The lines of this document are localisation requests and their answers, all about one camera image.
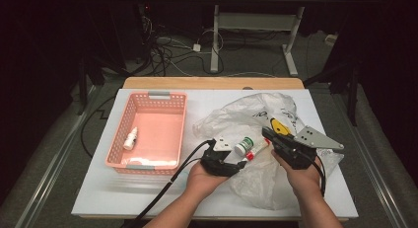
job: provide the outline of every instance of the table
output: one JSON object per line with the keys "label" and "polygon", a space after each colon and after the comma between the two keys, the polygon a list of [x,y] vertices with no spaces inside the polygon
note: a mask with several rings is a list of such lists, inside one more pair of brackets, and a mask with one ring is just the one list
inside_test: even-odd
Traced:
{"label": "table", "polygon": [[223,41],[219,35],[219,29],[290,31],[289,41],[282,45],[282,49],[290,75],[297,77],[298,70],[291,51],[304,10],[305,7],[299,7],[295,15],[221,13],[219,12],[219,5],[215,5],[210,71],[218,72],[219,50],[222,48],[222,46],[219,46],[219,38]]}
{"label": "table", "polygon": [[[258,90],[242,90],[242,88],[248,87]],[[166,180],[148,180],[144,182],[145,179],[140,176],[122,175],[105,165],[105,157],[128,94],[139,89],[176,90],[187,93],[187,115],[181,148],[181,160],[184,160],[188,152],[202,142],[202,140],[193,136],[191,125],[194,122],[205,117],[212,110],[221,108],[231,100],[258,92],[279,91],[293,96],[296,105],[299,107],[298,115],[303,119],[304,123],[323,132],[311,95],[308,90],[303,89],[302,82],[299,79],[128,78],[123,89],[119,90],[104,128],[104,133],[74,204],[73,215],[85,218],[132,219],[148,205],[168,181],[167,178]],[[172,187],[150,210],[146,218],[157,215],[180,195],[185,186],[186,175],[183,172],[180,173]],[[345,220],[358,216],[338,166],[327,181],[325,199],[339,219]],[[252,207],[240,197],[232,194],[226,184],[220,185],[210,197],[205,199],[193,217],[193,219],[221,220],[297,220],[299,218],[300,211],[297,207],[275,211]]]}

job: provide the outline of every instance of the white desk frame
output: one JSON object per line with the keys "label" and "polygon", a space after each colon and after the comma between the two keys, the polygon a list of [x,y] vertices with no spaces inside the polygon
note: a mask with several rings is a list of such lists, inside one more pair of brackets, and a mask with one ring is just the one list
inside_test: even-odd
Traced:
{"label": "white desk frame", "polygon": [[287,44],[282,45],[282,49],[290,75],[292,77],[297,77],[298,70],[296,69],[291,50],[293,43],[295,42],[296,34],[298,33],[304,10],[305,7],[299,7],[297,15],[220,13],[219,5],[215,5],[210,71],[213,73],[219,71],[219,29],[290,31],[289,41]]}
{"label": "white desk frame", "polygon": [[[105,165],[105,157],[111,140],[117,129],[123,107],[128,95],[140,89],[121,89],[116,97],[113,109],[104,128],[102,138],[95,152],[86,178],[75,201],[72,214],[85,218],[120,218],[136,217],[165,185],[169,178],[153,181],[138,175],[119,174]],[[298,107],[297,114],[306,125],[323,132],[319,116],[309,90],[184,90],[188,95],[187,115],[184,126],[180,160],[184,161],[189,152],[203,140],[192,133],[192,125],[209,115],[213,110],[241,97],[255,93],[281,92],[290,95]],[[196,153],[201,156],[203,150]],[[161,200],[149,211],[146,218],[159,214],[183,191],[187,178],[187,167],[174,182]],[[340,168],[337,166],[327,181],[325,200],[341,220],[358,217],[357,210],[345,183]],[[281,210],[259,209],[246,203],[233,194],[227,183],[220,185],[206,198],[194,213],[193,219],[221,220],[299,220],[299,207]]]}
{"label": "white desk frame", "polygon": [[289,69],[289,74],[292,77],[297,77],[298,70],[296,69],[291,51],[304,10],[305,7],[299,7],[296,15],[220,13],[219,5],[215,5],[210,71],[213,73],[219,71],[219,29],[290,31],[289,41],[287,44],[282,44],[282,51]]}

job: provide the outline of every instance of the clear plastic bag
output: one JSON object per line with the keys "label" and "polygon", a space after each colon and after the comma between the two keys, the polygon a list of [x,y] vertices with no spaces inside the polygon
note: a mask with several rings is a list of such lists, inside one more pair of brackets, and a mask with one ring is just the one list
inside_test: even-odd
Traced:
{"label": "clear plastic bag", "polygon": [[[262,138],[261,128],[271,127],[276,118],[296,135],[305,127],[297,116],[297,107],[292,97],[280,93],[259,93],[240,98],[193,125],[193,133],[199,138],[222,136],[231,145],[244,137]],[[231,190],[251,205],[263,209],[296,207],[297,200],[289,185],[285,170],[273,158],[272,145],[261,151],[245,168],[232,176],[228,183]],[[329,176],[343,155],[332,150],[317,150]],[[226,162],[238,163],[243,157],[231,152]]]}

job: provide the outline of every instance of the pink plastic basket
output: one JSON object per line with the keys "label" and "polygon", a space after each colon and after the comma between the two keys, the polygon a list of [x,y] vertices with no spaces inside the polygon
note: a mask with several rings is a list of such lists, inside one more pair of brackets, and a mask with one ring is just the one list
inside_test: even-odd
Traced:
{"label": "pink plastic basket", "polygon": [[[181,148],[187,95],[169,92],[133,92],[125,105],[105,163],[118,173],[172,175]],[[123,148],[137,127],[132,150]]]}

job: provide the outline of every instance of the white bottle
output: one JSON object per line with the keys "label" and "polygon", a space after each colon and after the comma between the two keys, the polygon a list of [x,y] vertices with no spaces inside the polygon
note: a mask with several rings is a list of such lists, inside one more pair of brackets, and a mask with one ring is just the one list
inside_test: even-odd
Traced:
{"label": "white bottle", "polygon": [[135,145],[137,133],[138,128],[134,127],[126,137],[125,143],[123,143],[123,148],[125,148],[126,150],[132,150],[133,146]]}
{"label": "white bottle", "polygon": [[270,141],[267,138],[264,138],[264,140],[261,140],[257,144],[255,144],[250,151],[248,151],[245,154],[245,157],[251,161],[254,159],[255,155],[257,155],[260,151],[262,151],[264,148],[268,147],[270,145]]}
{"label": "white bottle", "polygon": [[245,153],[251,149],[251,147],[254,145],[254,142],[251,138],[245,137],[240,143],[238,143],[234,149],[237,154],[240,156],[245,156]]}

